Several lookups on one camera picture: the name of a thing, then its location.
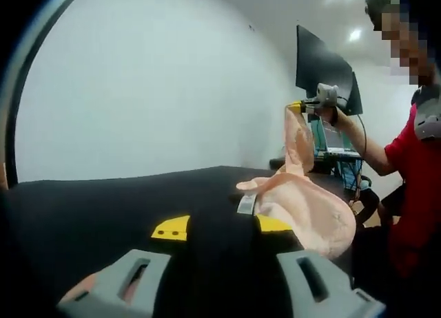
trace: man's arm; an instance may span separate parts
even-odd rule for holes
[[[369,137],[365,139],[364,131],[340,110],[338,110],[336,127],[348,136],[356,151],[378,175],[386,176],[396,171],[396,168],[389,162],[384,148]]]

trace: computer monitor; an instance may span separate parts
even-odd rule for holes
[[[344,113],[361,114],[360,92],[351,66],[316,35],[297,25],[296,86],[309,98],[316,95],[319,83],[338,86],[338,106]]]

